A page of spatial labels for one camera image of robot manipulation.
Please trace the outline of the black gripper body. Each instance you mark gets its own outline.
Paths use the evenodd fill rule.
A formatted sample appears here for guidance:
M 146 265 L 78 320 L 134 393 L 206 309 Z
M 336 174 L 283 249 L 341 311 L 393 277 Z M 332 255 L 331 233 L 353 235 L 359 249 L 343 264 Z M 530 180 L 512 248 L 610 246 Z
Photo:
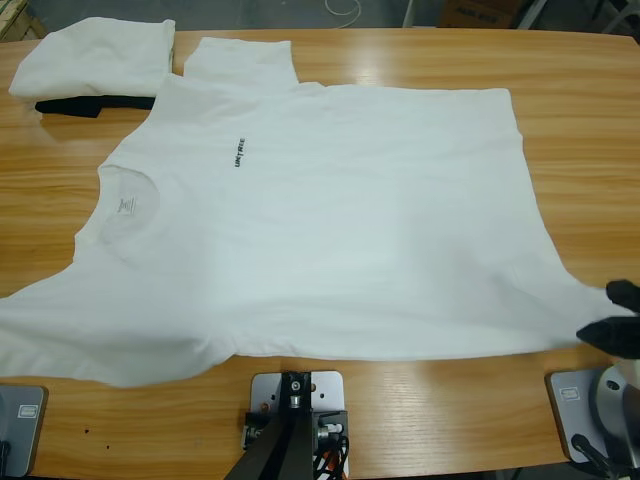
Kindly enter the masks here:
M 606 295 L 614 304 L 624 307 L 635 314 L 640 313 L 640 287 L 633 282 L 613 280 L 606 285 Z

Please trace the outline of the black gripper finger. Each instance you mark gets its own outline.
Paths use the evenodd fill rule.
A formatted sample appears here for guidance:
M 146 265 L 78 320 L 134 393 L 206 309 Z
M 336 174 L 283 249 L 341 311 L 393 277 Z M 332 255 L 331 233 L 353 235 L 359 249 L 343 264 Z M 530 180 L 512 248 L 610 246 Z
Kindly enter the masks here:
M 582 342 L 622 359 L 639 358 L 639 334 L 638 316 L 607 317 L 576 332 Z

